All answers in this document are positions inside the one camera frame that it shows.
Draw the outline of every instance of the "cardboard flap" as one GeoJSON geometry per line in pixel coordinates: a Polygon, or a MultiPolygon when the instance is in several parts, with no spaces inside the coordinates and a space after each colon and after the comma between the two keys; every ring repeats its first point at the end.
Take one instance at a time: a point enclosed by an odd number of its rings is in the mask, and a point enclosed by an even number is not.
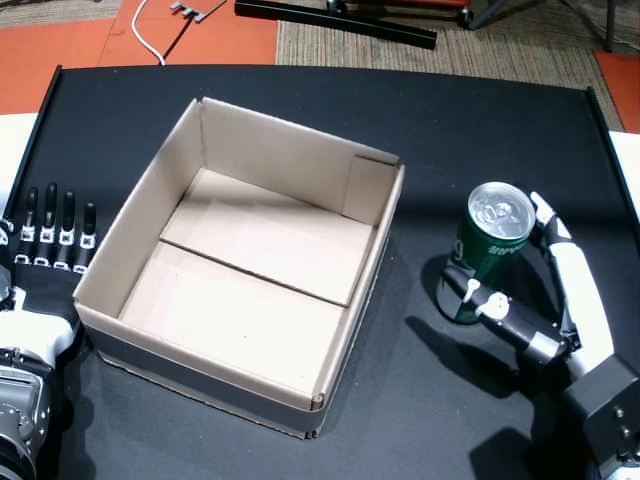
{"type": "Polygon", "coordinates": [[[203,169],[161,239],[339,305],[348,305],[369,225],[203,169]]]}
{"type": "Polygon", "coordinates": [[[120,319],[311,398],[343,312],[161,242],[120,319]]]}
{"type": "Polygon", "coordinates": [[[395,155],[275,117],[209,98],[202,103],[208,169],[332,212],[342,213],[354,157],[397,162],[395,155]]]}

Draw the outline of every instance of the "black metal bar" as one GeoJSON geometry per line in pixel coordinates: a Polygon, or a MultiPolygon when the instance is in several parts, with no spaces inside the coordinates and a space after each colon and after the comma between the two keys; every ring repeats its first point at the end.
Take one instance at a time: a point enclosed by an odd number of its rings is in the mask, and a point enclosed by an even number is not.
{"type": "Polygon", "coordinates": [[[6,218],[13,218],[16,213],[18,198],[20,197],[24,179],[27,176],[27,170],[29,169],[29,164],[31,163],[34,145],[38,136],[40,135],[40,126],[47,116],[47,110],[49,109],[49,105],[51,103],[51,97],[53,96],[53,93],[58,86],[61,71],[62,66],[58,65],[56,67],[56,70],[53,72],[53,76],[51,77],[51,82],[49,83],[49,88],[47,88],[47,93],[44,96],[42,105],[40,105],[40,111],[38,111],[38,116],[36,117],[36,121],[33,124],[31,135],[29,135],[29,140],[27,141],[27,146],[24,149],[24,154],[22,155],[20,166],[18,167],[18,171],[16,172],[16,178],[13,181],[13,186],[11,187],[11,193],[9,193],[7,204],[4,207],[4,216],[6,218]]]}
{"type": "Polygon", "coordinates": [[[264,0],[236,0],[235,12],[236,15],[245,17],[285,20],[335,28],[417,47],[433,49],[436,46],[436,32],[430,30],[367,19],[356,15],[331,15],[328,11],[318,8],[264,0]]]}
{"type": "Polygon", "coordinates": [[[613,52],[613,37],[616,28],[616,0],[607,0],[607,31],[605,34],[604,49],[613,52]]]}

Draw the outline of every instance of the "orange floor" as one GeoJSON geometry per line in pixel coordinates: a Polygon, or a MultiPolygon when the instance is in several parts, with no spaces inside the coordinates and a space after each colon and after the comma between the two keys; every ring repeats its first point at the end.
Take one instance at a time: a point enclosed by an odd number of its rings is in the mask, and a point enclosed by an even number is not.
{"type": "MultiPolygon", "coordinates": [[[[183,0],[206,10],[211,0],[183,0]]],[[[115,19],[0,29],[0,114],[37,112],[56,65],[65,68],[154,65],[157,59],[135,39],[131,18],[139,0],[123,0],[115,19]]],[[[161,53],[185,20],[173,0],[149,0],[136,25],[161,53]]],[[[233,0],[202,23],[193,22],[167,64],[273,64],[277,23],[233,13],[233,0]]]]}
{"type": "Polygon", "coordinates": [[[596,52],[596,58],[624,129],[640,133],[640,57],[596,52]]]}

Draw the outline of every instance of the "white cable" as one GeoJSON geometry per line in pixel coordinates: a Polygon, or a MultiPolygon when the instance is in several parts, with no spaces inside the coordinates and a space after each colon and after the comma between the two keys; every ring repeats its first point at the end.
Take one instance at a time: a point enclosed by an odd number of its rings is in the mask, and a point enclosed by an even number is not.
{"type": "Polygon", "coordinates": [[[158,52],[155,48],[153,48],[144,38],[142,38],[142,35],[140,35],[140,33],[138,33],[138,29],[136,28],[136,21],[138,20],[138,17],[140,16],[140,12],[142,12],[142,9],[144,8],[144,6],[146,4],[147,4],[147,0],[142,0],[140,2],[140,5],[138,5],[138,9],[136,10],[135,15],[131,19],[131,30],[133,31],[133,34],[136,36],[138,41],[147,50],[149,50],[151,53],[153,53],[158,60],[160,60],[160,65],[164,66],[164,65],[167,64],[167,62],[164,61],[164,57],[162,56],[162,54],[160,52],[158,52]]]}

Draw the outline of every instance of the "metal bracket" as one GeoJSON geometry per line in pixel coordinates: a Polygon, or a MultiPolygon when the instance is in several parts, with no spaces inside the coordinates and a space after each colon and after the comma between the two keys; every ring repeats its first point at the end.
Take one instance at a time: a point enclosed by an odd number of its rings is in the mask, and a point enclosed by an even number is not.
{"type": "Polygon", "coordinates": [[[209,15],[211,15],[213,12],[218,10],[225,3],[227,3],[227,0],[221,0],[206,12],[201,12],[199,10],[196,10],[195,8],[189,7],[188,5],[185,5],[184,3],[181,3],[181,2],[174,2],[171,5],[169,5],[169,8],[174,12],[178,9],[182,9],[183,17],[187,18],[188,16],[193,15],[195,22],[200,23],[209,15]]]}

